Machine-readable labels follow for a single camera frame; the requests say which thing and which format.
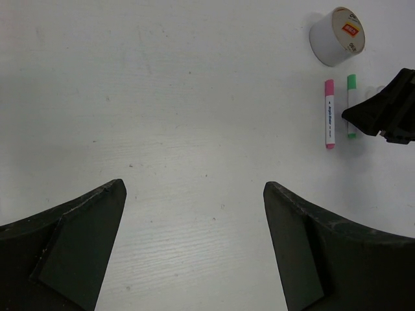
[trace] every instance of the roll of tape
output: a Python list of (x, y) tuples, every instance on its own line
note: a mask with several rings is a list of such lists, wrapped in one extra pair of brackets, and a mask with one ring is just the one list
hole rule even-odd
[(310, 44), (314, 54), (322, 63), (331, 67), (360, 54), (365, 41), (361, 22), (348, 8), (335, 8), (310, 30)]

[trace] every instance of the green marker cap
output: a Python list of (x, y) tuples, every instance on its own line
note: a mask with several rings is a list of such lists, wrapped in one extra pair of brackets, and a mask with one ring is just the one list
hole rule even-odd
[(349, 75), (348, 76), (348, 89), (357, 89), (356, 86), (356, 75)]

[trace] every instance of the white table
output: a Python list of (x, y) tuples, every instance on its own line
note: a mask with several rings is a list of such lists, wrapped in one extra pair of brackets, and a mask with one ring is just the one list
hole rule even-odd
[(123, 178), (97, 304), (111, 311), (286, 310), (266, 181), (415, 236), (415, 144), (349, 141), (340, 119), (348, 74), (364, 100), (415, 68), (415, 5), (341, 4), (361, 19), (366, 50), (328, 68), (308, 30), (329, 0), (2, 0), (1, 224)]

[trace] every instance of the pink marker end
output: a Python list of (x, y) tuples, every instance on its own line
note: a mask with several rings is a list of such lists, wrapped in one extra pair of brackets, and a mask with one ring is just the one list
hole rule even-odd
[(326, 96), (334, 95), (335, 94), (335, 81), (333, 79), (327, 80), (325, 82), (326, 86)]

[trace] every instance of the logo on tape roll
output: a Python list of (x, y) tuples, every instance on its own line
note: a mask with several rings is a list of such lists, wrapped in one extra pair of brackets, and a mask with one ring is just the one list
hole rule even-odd
[(360, 29), (357, 26), (352, 25), (351, 23), (346, 23), (343, 28), (343, 31), (347, 32), (352, 38), (356, 37)]

